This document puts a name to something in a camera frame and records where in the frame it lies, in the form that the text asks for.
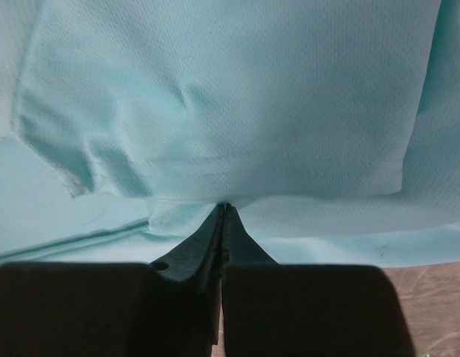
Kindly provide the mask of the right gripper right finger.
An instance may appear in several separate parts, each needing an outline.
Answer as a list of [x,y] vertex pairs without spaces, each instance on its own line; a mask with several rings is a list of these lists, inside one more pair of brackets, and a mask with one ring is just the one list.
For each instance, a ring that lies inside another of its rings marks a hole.
[[224,266],[241,264],[278,265],[278,262],[246,232],[239,212],[230,204],[227,204],[224,209],[222,264]]

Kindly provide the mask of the teal t shirt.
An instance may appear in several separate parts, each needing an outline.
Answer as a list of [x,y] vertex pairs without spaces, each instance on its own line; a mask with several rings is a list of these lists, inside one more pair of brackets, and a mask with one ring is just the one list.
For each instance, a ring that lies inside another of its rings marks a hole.
[[0,263],[460,261],[460,1],[0,1]]

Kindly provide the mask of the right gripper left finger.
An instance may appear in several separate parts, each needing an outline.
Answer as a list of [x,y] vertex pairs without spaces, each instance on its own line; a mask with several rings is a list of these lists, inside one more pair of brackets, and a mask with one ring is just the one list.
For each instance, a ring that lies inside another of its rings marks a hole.
[[216,205],[193,234],[149,264],[161,284],[152,294],[157,312],[174,342],[218,343],[223,222],[224,206]]

